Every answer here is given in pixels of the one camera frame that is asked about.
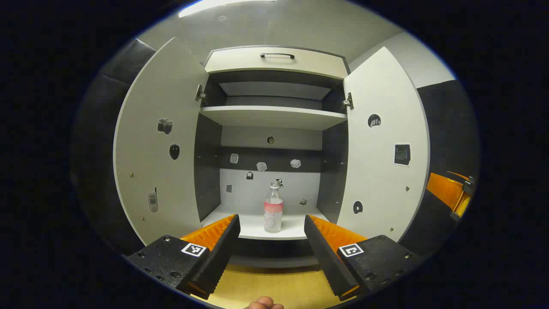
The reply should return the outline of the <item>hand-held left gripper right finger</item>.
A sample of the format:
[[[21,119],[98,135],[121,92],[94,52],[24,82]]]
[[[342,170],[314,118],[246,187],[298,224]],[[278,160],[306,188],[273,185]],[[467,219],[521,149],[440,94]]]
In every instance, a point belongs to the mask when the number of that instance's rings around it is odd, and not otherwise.
[[[335,296],[373,295],[419,267],[423,258],[385,235],[366,238],[306,215],[304,232]]]

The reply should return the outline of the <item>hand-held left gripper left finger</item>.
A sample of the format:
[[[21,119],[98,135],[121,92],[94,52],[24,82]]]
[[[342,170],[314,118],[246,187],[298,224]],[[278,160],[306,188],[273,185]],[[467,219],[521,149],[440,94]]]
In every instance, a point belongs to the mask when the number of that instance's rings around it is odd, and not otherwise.
[[[184,237],[163,235],[126,258],[161,283],[206,300],[214,293],[240,232],[239,215],[233,214]]]

